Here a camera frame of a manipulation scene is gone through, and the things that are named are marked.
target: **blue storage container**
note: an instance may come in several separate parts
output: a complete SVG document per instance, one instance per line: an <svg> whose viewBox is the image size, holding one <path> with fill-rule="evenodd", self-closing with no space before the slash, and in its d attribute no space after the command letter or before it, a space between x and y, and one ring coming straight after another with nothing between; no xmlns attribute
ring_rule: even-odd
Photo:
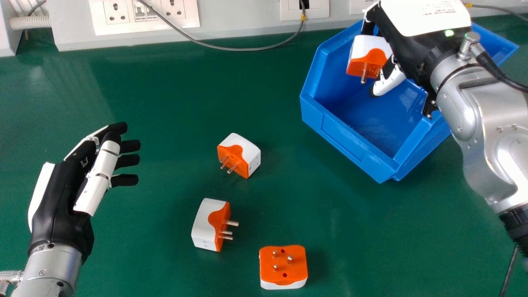
<svg viewBox="0 0 528 297"><path fill-rule="evenodd" d="M497 64L518 46L473 24L481 44ZM435 149L450 131L439 111L422 115L427 93L406 80L380 98L371 98L373 80L360 84L345 73L361 22L323 42L317 49L300 94L303 121L377 182L401 180Z"/></svg>

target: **orange and white plug adapter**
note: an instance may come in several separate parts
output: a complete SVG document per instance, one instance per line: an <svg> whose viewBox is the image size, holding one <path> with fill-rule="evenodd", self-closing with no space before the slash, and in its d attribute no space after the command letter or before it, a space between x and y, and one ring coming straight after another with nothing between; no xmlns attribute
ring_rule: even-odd
<svg viewBox="0 0 528 297"><path fill-rule="evenodd" d="M381 68L391 55L392 49L385 38L358 35L350 49L346 73L361 77L361 83L365 84L367 78L378 78Z"/></svg>
<svg viewBox="0 0 528 297"><path fill-rule="evenodd" d="M219 252L224 239L233 240L228 225L238 227L238 222L230 221L230 217L229 202L203 199L191 231L194 246Z"/></svg>
<svg viewBox="0 0 528 297"><path fill-rule="evenodd" d="M228 173L236 172L248 179L260 166L260 149L249 140L231 133L217 147L220 169L228 168Z"/></svg>
<svg viewBox="0 0 528 297"><path fill-rule="evenodd" d="M263 289L298 289L306 284L308 265L303 246L265 246L259 251L259 261Z"/></svg>

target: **robotic arm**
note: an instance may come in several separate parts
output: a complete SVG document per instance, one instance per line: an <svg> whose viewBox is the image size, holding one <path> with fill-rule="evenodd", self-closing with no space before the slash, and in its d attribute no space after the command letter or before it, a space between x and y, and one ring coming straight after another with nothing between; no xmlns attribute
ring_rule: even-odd
<svg viewBox="0 0 528 297"><path fill-rule="evenodd" d="M424 115L440 110L462 149L467 182L528 256L528 105L521 92L528 87L500 72L470 25L459 0L374 3L362 34L377 27L392 56L371 95L382 96L405 78L424 87Z"/></svg>
<svg viewBox="0 0 528 297"><path fill-rule="evenodd" d="M26 268L0 272L0 296L71 297L81 265L93 248L90 218L109 188L136 185L137 175L113 175L139 163L138 140L122 141L126 123L88 135L59 164L45 163L28 211L31 241Z"/></svg>

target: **white flexible tube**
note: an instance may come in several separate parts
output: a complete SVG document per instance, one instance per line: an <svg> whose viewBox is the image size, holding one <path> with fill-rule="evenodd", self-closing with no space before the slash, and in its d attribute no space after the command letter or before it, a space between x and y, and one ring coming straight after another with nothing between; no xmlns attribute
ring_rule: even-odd
<svg viewBox="0 0 528 297"><path fill-rule="evenodd" d="M24 30L34 28L51 28L49 16L21 16L9 19L9 25L13 30Z"/></svg>

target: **green table surface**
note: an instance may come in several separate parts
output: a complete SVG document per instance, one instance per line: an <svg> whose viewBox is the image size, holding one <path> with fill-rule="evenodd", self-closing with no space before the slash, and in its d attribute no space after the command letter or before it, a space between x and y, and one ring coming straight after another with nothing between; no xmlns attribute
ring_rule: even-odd
<svg viewBox="0 0 528 297"><path fill-rule="evenodd" d="M521 46L503 69L527 83L526 24L476 22ZM26 263L27 208L42 164L124 120L126 139L143 147L140 165L121 171L140 182L108 191L93 217L79 297L498 295L513 244L466 184L451 137L402 181L377 184L302 122L312 57L337 32L232 53L188 42L58 52L50 31L31 31L16 57L0 60L0 270ZM249 180L219 169L216 146L231 132L262 150ZM240 222L221 253L191 241L205 197L231 202ZM306 247L306 286L261 289L259 249L290 244ZM527 291L518 263L508 296Z"/></svg>

